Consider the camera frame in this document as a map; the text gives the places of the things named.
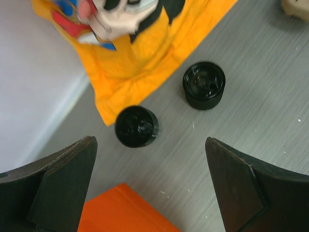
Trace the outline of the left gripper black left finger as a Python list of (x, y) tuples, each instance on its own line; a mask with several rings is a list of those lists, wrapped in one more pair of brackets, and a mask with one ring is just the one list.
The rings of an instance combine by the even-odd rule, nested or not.
[(98, 143), (87, 136), (22, 167), (0, 174), (2, 232), (78, 230)]

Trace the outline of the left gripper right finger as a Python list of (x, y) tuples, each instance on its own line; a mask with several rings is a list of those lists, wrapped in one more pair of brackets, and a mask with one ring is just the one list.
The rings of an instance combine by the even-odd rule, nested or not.
[(307, 232), (309, 177), (207, 138), (206, 157), (227, 232)]

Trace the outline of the orange paper bag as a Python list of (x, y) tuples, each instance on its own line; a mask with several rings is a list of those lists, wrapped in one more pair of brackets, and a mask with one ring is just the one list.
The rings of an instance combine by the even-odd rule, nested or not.
[(84, 204), (79, 232), (178, 232), (127, 184), (122, 183)]

